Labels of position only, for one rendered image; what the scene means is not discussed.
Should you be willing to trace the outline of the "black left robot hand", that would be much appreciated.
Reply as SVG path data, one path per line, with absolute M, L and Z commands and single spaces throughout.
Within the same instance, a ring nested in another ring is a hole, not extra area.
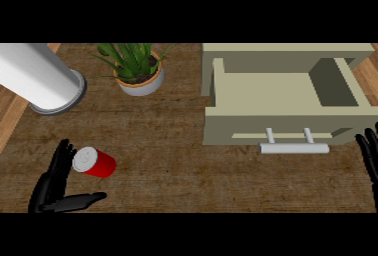
M 41 174 L 28 204 L 30 213 L 65 213 L 87 209 L 106 198 L 105 192 L 66 196 L 66 179 L 77 149 L 68 139 L 59 142 L 47 171 Z

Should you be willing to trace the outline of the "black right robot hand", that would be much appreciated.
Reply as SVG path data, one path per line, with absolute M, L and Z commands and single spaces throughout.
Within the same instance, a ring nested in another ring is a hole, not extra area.
M 357 134 L 354 139 L 360 147 L 366 172 L 372 182 L 372 195 L 378 212 L 378 122 L 375 128 L 366 128 L 365 134 Z

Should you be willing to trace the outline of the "red can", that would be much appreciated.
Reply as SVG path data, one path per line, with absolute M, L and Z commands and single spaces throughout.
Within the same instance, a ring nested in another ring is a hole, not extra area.
M 75 153 L 72 168 L 77 172 L 106 178 L 112 175 L 115 167 L 115 159 L 94 147 L 84 147 Z

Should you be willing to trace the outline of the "beige open drawer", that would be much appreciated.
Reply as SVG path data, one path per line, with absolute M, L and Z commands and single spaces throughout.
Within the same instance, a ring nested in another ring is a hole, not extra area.
M 344 144 L 378 122 L 374 106 L 347 62 L 322 59 L 304 73 L 227 73 L 213 61 L 211 105 L 205 108 L 204 143 L 254 145 L 273 131 L 279 143 Z

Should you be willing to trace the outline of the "brown placemat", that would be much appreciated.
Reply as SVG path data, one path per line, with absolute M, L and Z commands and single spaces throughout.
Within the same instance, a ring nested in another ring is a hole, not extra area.
M 25 111 L 0 153 L 0 213 L 28 208 L 32 189 L 62 139 L 117 160 L 111 177 L 71 173 L 71 194 L 103 191 L 94 212 L 374 211 L 371 179 L 356 144 L 326 155 L 261 155 L 252 146 L 202 143 L 201 47 L 158 44 L 165 79 L 131 97 L 108 79 L 90 44 L 65 44 L 58 56 L 87 79 L 77 107 L 59 116 Z

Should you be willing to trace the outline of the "white cylinder with grey base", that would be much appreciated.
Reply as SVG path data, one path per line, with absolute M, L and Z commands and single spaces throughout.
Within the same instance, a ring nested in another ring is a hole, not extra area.
M 84 76 L 44 43 L 0 43 L 0 84 L 47 116 L 68 112 L 87 90 Z

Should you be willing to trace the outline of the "beige cabinet body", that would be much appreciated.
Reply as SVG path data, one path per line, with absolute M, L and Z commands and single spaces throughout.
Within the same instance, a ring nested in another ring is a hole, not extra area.
M 307 73 L 320 58 L 341 58 L 354 69 L 374 51 L 369 43 L 204 43 L 201 95 L 210 95 L 216 58 L 227 73 Z

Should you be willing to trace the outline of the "green potted plant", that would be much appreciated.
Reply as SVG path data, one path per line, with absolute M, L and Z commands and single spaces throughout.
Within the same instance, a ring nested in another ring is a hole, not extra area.
M 109 78 L 130 96 L 148 96 L 161 87 L 165 75 L 162 58 L 170 48 L 158 55 L 149 43 L 97 44 L 99 55 L 93 57 L 112 68 Z

